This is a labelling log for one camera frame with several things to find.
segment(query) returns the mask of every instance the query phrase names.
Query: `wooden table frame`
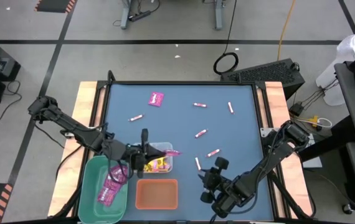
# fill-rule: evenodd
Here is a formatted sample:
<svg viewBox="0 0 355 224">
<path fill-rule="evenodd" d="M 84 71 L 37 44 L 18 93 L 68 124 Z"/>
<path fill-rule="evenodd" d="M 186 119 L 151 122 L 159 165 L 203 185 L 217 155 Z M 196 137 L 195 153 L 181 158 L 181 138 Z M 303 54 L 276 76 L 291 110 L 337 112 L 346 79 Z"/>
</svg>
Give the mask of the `wooden table frame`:
<svg viewBox="0 0 355 224">
<path fill-rule="evenodd" d="M 102 122 L 103 113 L 105 112 L 103 103 L 107 101 L 108 93 L 106 93 L 106 88 L 102 88 L 102 85 L 99 84 L 100 82 L 81 82 L 79 86 L 72 118 L 86 126 L 97 126 Z M 257 98 L 264 128 L 271 125 L 280 127 L 281 124 L 290 119 L 283 87 L 280 82 L 266 82 L 263 90 L 261 88 L 257 89 Z M 78 144 L 74 139 L 66 140 L 62 159 L 77 147 Z M 82 158 L 91 158 L 92 156 L 91 152 L 82 149 L 71 156 L 61 167 L 55 183 L 48 216 L 56 214 L 73 194 L 82 178 L 80 171 L 83 170 L 83 165 L 86 163 Z M 303 211 L 311 215 L 312 208 L 299 157 L 296 154 L 292 154 L 284 159 L 281 162 L 281 171 L 287 191 Z M 288 215 L 295 218 L 296 216 L 292 210 L 290 213 L 285 212 L 287 205 L 283 203 L 281 193 L 275 186 L 274 193 L 275 197 L 271 198 L 276 200 L 278 217 L 284 218 Z"/>
</svg>

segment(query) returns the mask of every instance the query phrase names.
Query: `orange striped tape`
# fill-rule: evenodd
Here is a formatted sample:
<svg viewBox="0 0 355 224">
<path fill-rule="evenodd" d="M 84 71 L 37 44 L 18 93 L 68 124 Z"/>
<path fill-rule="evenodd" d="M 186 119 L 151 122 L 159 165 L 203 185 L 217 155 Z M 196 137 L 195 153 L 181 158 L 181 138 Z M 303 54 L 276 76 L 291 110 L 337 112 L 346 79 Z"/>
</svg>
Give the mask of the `orange striped tape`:
<svg viewBox="0 0 355 224">
<path fill-rule="evenodd" d="M 6 184 L 4 186 L 4 189 L 3 189 L 2 193 L 1 193 L 1 197 L 0 197 L 0 223 L 2 222 L 4 211 L 6 210 L 7 203 L 9 202 L 12 190 L 13 190 L 13 187 L 10 184 Z"/>
</svg>

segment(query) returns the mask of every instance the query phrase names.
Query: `pink candy wrapper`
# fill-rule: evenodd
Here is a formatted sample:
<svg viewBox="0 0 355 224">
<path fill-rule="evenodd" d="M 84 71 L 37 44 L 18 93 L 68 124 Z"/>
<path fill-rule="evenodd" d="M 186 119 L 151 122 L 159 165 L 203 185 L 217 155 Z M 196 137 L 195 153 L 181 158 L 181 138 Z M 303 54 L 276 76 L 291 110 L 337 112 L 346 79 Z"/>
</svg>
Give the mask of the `pink candy wrapper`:
<svg viewBox="0 0 355 224">
<path fill-rule="evenodd" d="M 164 93 L 153 92 L 150 96 L 150 100 L 148 101 L 148 104 L 153 106 L 161 106 L 163 99 L 164 99 Z"/>
<path fill-rule="evenodd" d="M 123 173 L 128 175 L 128 167 L 122 166 Z M 127 178 L 122 174 L 120 166 L 114 166 L 110 169 L 110 173 L 113 178 L 121 183 L 126 183 Z M 109 207 L 113 201 L 117 193 L 121 190 L 122 184 L 114 182 L 110 175 L 107 175 L 107 178 L 104 180 L 104 184 L 100 193 L 97 195 L 97 201 Z"/>
</svg>

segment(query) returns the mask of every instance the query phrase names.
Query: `blue table surface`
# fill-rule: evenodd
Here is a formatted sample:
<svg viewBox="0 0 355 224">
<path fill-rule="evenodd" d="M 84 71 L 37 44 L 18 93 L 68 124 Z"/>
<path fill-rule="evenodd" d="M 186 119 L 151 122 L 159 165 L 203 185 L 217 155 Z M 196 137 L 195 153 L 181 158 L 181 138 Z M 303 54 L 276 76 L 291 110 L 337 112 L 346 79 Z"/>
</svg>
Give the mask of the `blue table surface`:
<svg viewBox="0 0 355 224">
<path fill-rule="evenodd" d="M 164 93 L 161 107 L 148 104 L 154 91 Z M 228 101 L 234 114 L 229 111 Z M 208 107 L 195 107 L 193 103 L 205 103 Z M 139 114 L 144 117 L 128 121 Z M 251 170 L 263 158 L 251 86 L 113 84 L 106 122 L 108 132 L 115 133 L 115 138 L 122 142 L 140 142 L 141 130 L 148 128 L 149 142 L 170 142 L 175 150 L 182 152 L 173 158 L 170 173 L 144 175 L 145 179 L 176 179 L 178 208 L 136 209 L 138 178 L 134 176 L 129 182 L 128 204 L 122 220 L 209 220 L 214 212 L 210 204 L 200 201 L 204 188 L 194 158 L 199 158 L 204 169 L 214 166 L 217 156 L 228 159 L 229 168 L 222 175 L 230 179 Z M 195 139 L 203 129 L 208 132 Z M 206 158 L 215 149 L 220 149 L 220 153 Z M 243 210 L 252 202 L 233 211 Z M 258 201 L 251 211 L 229 215 L 226 220 L 273 220 L 267 181 L 260 182 Z"/>
</svg>

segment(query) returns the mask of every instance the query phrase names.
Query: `orange tray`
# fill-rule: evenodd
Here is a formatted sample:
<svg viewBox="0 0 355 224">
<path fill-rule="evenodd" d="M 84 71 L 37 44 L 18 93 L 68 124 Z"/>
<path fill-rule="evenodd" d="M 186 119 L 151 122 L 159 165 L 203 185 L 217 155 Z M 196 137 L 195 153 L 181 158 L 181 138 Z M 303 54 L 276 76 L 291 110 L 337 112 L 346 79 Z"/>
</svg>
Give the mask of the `orange tray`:
<svg viewBox="0 0 355 224">
<path fill-rule="evenodd" d="M 141 210 L 177 209 L 178 181 L 174 179 L 138 180 L 136 208 Z"/>
</svg>

